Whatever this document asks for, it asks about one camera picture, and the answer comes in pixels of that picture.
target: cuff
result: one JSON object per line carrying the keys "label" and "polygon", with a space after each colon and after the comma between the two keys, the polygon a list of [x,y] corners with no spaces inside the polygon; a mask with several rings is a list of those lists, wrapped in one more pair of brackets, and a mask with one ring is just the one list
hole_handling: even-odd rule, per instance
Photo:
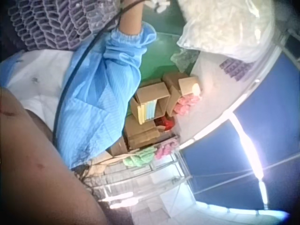
{"label": "cuff", "polygon": [[156,40],[156,32],[150,24],[143,22],[140,34],[126,35],[118,28],[115,28],[111,32],[111,39],[127,45],[147,45]]}

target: black cable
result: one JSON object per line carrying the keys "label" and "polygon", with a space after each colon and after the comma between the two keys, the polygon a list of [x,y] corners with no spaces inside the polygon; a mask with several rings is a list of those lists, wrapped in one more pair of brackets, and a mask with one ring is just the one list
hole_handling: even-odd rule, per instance
{"label": "black cable", "polygon": [[92,48],[94,47],[94,45],[96,44],[96,42],[101,38],[101,36],[107,32],[108,28],[110,26],[113,25],[114,21],[116,19],[118,19],[121,15],[123,15],[124,13],[126,13],[127,11],[129,11],[130,9],[132,9],[134,6],[136,6],[137,4],[143,2],[145,0],[137,0],[136,2],[134,3],[131,3],[130,5],[128,5],[127,7],[125,7],[124,9],[121,9],[121,11],[115,15],[99,32],[98,34],[95,36],[95,38],[91,41],[91,43],[89,44],[89,46],[86,48],[86,50],[83,52],[81,58],[79,59],[78,63],[76,64],[74,70],[72,71],[62,93],[61,93],[61,96],[60,96],[60,100],[58,102],[58,105],[57,105],[57,110],[56,110],[56,113],[55,113],[55,119],[54,119],[54,127],[53,127],[53,137],[52,137],[52,142],[53,142],[53,145],[57,148],[57,138],[56,138],[56,133],[57,133],[57,127],[58,127],[58,120],[59,120],[59,116],[60,116],[60,112],[61,112],[61,108],[62,108],[62,105],[64,103],[64,100],[66,98],[66,95],[67,95],[67,92],[68,92],[68,89],[75,77],[75,75],[77,74],[81,64],[83,63],[84,59],[86,58],[86,56],[89,54],[89,52],[92,50]]}

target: green surface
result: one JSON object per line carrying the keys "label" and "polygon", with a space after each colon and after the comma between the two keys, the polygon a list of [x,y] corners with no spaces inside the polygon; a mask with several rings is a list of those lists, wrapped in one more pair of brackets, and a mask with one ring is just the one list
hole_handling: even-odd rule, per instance
{"label": "green surface", "polygon": [[153,9],[145,6],[143,21],[150,23],[157,32],[180,36],[185,25],[177,0],[171,0],[171,5],[161,14],[157,14]]}
{"label": "green surface", "polygon": [[178,39],[178,35],[157,34],[156,41],[148,46],[148,51],[142,58],[142,81],[161,78],[166,72],[178,71],[177,66],[170,60],[174,53],[180,52],[176,44]]}

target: hexagonal mesh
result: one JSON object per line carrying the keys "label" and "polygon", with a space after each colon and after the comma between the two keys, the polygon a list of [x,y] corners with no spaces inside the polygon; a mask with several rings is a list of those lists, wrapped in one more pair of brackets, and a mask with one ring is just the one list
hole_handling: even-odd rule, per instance
{"label": "hexagonal mesh", "polygon": [[[8,17],[27,50],[75,50],[120,9],[120,0],[10,0]],[[2,32],[9,32],[2,24]],[[6,34],[9,39],[15,35]]]}

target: person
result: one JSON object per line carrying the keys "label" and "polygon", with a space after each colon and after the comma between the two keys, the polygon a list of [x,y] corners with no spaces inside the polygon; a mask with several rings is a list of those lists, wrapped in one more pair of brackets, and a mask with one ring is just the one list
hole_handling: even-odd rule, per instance
{"label": "person", "polygon": [[[124,5],[132,2],[125,0]],[[35,58],[28,59],[32,52],[21,52],[1,63],[0,203],[9,220],[107,223],[95,199],[69,169],[98,155],[121,135],[129,99],[141,79],[142,55],[156,39],[154,29],[142,23],[142,11],[140,3],[123,14],[119,27],[84,60],[62,108],[58,151],[51,143],[52,110],[86,45],[75,53],[63,52],[65,57],[37,50]],[[42,65],[43,61],[52,63]],[[42,93],[33,88],[37,83]]]}
{"label": "person", "polygon": [[[124,6],[133,2],[125,0]],[[54,138],[70,169],[121,137],[128,102],[141,80],[142,55],[156,39],[153,27],[142,23],[142,15],[142,3],[125,13],[119,27],[96,43],[68,88]],[[12,92],[49,139],[61,92],[89,42],[76,52],[19,52],[0,65],[1,86]]]}

